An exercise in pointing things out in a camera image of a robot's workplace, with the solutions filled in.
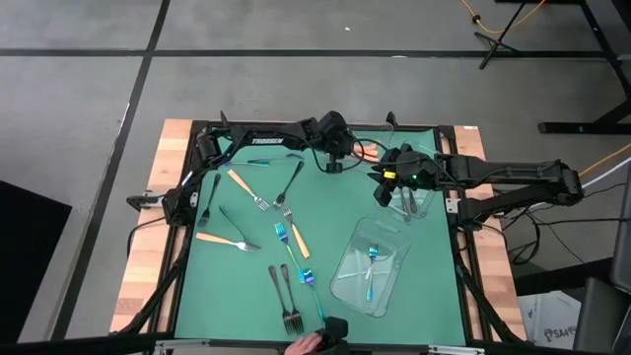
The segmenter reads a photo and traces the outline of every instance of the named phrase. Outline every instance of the fork with wooden handle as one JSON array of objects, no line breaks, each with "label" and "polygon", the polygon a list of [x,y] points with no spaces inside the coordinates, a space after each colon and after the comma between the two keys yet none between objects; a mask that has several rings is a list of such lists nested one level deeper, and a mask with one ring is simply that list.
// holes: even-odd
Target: fork with wooden handle
[{"label": "fork with wooden handle", "polygon": [[264,210],[266,210],[269,207],[269,204],[267,202],[265,202],[264,199],[262,199],[262,198],[258,197],[257,195],[255,195],[254,192],[252,192],[252,189],[249,188],[249,186],[247,186],[247,183],[245,183],[245,181],[239,175],[237,175],[237,173],[235,173],[235,171],[228,170],[228,175],[236,183],[238,183],[239,186],[241,186],[247,193],[249,193],[249,195],[252,196],[252,198],[254,198],[254,203],[256,203],[260,209],[262,209],[264,211]]},{"label": "fork with wooden handle", "polygon": [[303,258],[309,258],[311,254],[309,253],[309,249],[303,241],[303,237],[301,237],[298,232],[298,228],[294,224],[294,215],[292,214],[292,210],[289,209],[289,206],[286,203],[281,204],[281,209],[283,210],[283,215],[287,218],[287,222],[292,225],[292,231],[294,231],[294,237],[296,237],[296,242],[298,243],[298,248],[300,248],[300,252],[303,254]]},{"label": "fork with wooden handle", "polygon": [[213,235],[209,235],[206,233],[201,233],[201,232],[197,232],[197,235],[195,236],[195,238],[197,238],[198,240],[201,241],[206,241],[206,242],[213,242],[213,243],[220,243],[220,244],[225,244],[225,245],[230,245],[230,246],[235,246],[243,251],[257,251],[260,249],[259,246],[255,246],[252,243],[248,243],[248,242],[231,242],[227,239],[221,238],[221,237],[217,237],[217,236],[213,236]]}]

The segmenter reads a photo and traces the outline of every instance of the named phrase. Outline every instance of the human hand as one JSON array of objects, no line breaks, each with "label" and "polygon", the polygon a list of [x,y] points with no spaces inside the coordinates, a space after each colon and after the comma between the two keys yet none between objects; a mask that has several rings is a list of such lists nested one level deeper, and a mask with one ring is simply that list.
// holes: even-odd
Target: human hand
[{"label": "human hand", "polygon": [[306,338],[300,338],[285,349],[285,355],[303,355],[314,351],[317,345],[322,341],[322,337],[318,333],[311,333]]}]

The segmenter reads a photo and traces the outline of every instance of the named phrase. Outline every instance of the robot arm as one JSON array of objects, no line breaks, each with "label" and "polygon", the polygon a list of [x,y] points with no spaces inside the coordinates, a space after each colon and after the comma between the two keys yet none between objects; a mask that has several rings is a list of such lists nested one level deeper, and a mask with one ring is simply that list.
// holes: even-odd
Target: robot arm
[{"label": "robot arm", "polygon": [[491,163],[477,157],[439,154],[429,157],[404,144],[388,150],[370,173],[379,186],[374,196],[386,207],[396,188],[464,190],[482,183],[518,184],[524,187],[483,200],[465,198],[458,203],[458,224],[477,229],[489,216],[508,213],[538,202],[571,206],[583,198],[576,171],[559,161],[540,164]]}]

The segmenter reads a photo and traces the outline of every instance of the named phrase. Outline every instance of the wooden table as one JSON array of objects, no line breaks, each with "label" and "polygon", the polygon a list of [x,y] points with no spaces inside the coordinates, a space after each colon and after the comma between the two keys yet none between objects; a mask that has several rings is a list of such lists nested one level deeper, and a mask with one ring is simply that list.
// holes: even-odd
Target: wooden table
[{"label": "wooden table", "polygon": [[[179,183],[192,123],[193,121],[189,119],[167,119],[165,121],[147,190],[165,192]],[[477,127],[455,126],[454,130],[459,154],[484,159],[484,150]],[[447,139],[443,139],[443,150],[445,153],[450,152]],[[490,184],[481,185],[467,192],[467,196],[476,198],[486,198],[492,195],[493,191]],[[138,224],[161,216],[163,216],[162,208],[143,209],[140,212]],[[494,218],[489,219],[486,224],[498,229],[501,228],[499,221]],[[126,326],[154,292],[165,254],[168,231],[169,226],[166,223],[157,222],[136,232],[110,330],[119,330]],[[179,228],[173,250],[173,259],[179,253],[183,235],[184,228]],[[513,333],[526,339],[504,239],[497,232],[486,229],[475,232],[473,235],[486,298]],[[463,243],[463,236],[458,236],[458,239]],[[468,265],[465,252],[463,258]],[[162,303],[157,331],[167,330],[167,319],[174,296],[173,288],[174,286],[171,287]],[[475,301],[468,291],[466,293],[473,338],[482,339],[482,329]],[[499,340],[497,334],[494,335],[495,339]]]}]

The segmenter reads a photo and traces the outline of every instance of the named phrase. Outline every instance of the black panel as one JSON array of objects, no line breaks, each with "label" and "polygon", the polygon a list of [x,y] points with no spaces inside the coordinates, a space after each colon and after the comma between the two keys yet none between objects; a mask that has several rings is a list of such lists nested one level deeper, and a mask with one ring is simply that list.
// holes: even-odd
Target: black panel
[{"label": "black panel", "polygon": [[0,181],[0,343],[17,342],[72,207]]}]

